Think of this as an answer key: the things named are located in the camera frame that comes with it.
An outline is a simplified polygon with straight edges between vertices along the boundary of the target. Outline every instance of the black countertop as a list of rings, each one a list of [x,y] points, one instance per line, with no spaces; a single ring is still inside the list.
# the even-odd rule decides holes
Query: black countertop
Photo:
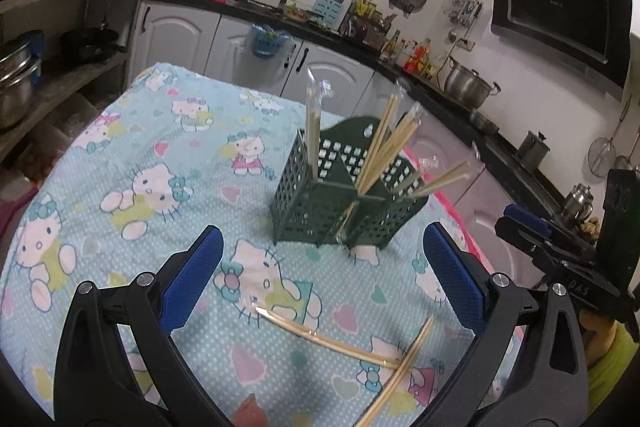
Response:
[[[346,57],[357,60],[364,66],[395,81],[398,77],[409,80],[409,95],[433,116],[438,118],[458,139],[471,147],[474,142],[486,164],[486,169],[507,191],[513,200],[538,214],[550,217],[558,210],[562,194],[540,172],[534,175],[525,171],[514,159],[515,147],[499,134],[485,137],[469,123],[469,111],[449,100],[435,86],[428,86],[416,78],[404,73],[401,68],[378,60],[377,55],[341,39],[339,36],[324,32],[309,24],[299,24],[284,18],[277,10],[254,4],[248,0],[228,0],[222,4],[215,0],[149,0],[188,6],[213,11],[258,24],[267,24],[275,29],[286,30],[294,37],[310,41]]]

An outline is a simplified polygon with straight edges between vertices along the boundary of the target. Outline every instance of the hello kitty tablecloth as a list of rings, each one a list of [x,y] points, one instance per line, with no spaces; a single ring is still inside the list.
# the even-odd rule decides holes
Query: hello kitty tablecloth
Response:
[[[375,425],[409,425],[428,405],[473,333],[462,328],[428,266],[422,232],[440,221],[463,250],[472,245],[447,202],[431,198],[377,253],[274,247],[268,204],[304,111],[299,103],[157,64],[73,143],[22,218],[0,277],[0,347],[49,414],[76,286],[87,279],[125,285],[141,271],[156,271],[208,224],[223,232],[223,261],[172,337],[223,412],[231,415],[255,393],[273,426],[352,425],[390,376],[258,320],[243,304],[248,296],[386,357],[402,357],[424,320],[436,315],[415,367]],[[322,124],[338,120],[324,114]],[[122,333],[140,388],[159,403],[130,331]],[[519,345],[514,336],[495,391]]]

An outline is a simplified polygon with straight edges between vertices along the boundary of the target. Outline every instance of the range hood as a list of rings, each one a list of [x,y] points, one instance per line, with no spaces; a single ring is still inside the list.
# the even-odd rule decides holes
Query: range hood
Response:
[[[625,85],[632,0],[494,0],[492,32],[525,36]]]

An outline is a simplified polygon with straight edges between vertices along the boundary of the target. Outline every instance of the bolt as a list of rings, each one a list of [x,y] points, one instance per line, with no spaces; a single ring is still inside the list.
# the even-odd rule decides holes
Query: bolt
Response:
[[[496,273],[492,277],[494,284],[496,286],[500,286],[500,288],[505,288],[509,285],[509,278],[504,273]]]
[[[149,272],[144,272],[138,275],[136,283],[138,286],[149,286],[154,281],[154,275]]]
[[[557,282],[553,286],[551,286],[551,289],[554,291],[554,293],[556,295],[559,295],[561,297],[563,295],[566,295],[566,288],[564,286],[562,286],[561,283],[559,283],[559,282]]]
[[[81,282],[78,285],[78,293],[80,295],[85,295],[85,294],[89,293],[91,291],[91,288],[93,288],[93,287],[94,287],[94,285],[91,284],[89,281]]]

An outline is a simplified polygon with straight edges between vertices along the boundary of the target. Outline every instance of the cabinet handle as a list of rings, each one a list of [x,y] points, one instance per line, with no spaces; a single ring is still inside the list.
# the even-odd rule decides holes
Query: cabinet handle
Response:
[[[300,60],[300,65],[296,68],[296,73],[300,73],[302,66],[305,64],[306,56],[309,54],[309,48],[305,48],[305,52],[302,54],[302,60]]]
[[[296,48],[298,47],[297,44],[294,44],[291,49],[289,50],[289,54],[287,54],[287,60],[284,63],[284,68],[287,70],[289,69],[289,63],[291,62],[291,57],[293,56],[293,53],[296,51]]]
[[[145,16],[142,17],[142,29],[141,29],[141,33],[146,32],[146,16],[149,15],[149,12],[151,11],[151,6],[147,6],[146,10],[145,10]]]

